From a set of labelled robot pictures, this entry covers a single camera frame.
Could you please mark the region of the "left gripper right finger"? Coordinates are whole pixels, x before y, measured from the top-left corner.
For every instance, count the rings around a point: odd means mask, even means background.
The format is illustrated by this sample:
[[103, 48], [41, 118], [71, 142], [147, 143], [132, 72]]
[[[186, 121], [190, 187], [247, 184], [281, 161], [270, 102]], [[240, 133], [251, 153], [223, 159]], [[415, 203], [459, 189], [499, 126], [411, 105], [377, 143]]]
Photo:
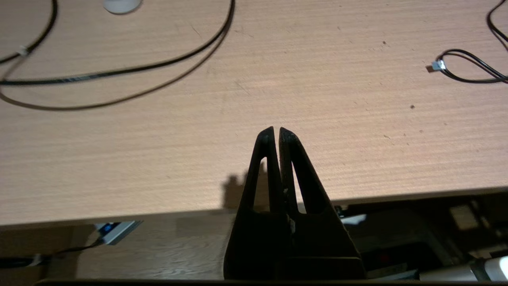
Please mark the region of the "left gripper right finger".
[[281, 128], [281, 179], [290, 217], [290, 253], [279, 263], [288, 280], [363, 280], [366, 271], [307, 152]]

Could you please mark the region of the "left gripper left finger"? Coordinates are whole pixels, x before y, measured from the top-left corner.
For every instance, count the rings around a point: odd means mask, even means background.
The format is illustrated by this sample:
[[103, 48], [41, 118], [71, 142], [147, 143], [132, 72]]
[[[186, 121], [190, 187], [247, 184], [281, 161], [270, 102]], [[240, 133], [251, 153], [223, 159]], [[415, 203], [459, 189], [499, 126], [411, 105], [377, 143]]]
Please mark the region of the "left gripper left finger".
[[[263, 158], [267, 160], [268, 212], [254, 209]], [[287, 211], [273, 127], [256, 137], [243, 194], [223, 261], [226, 280], [274, 280], [287, 253]]]

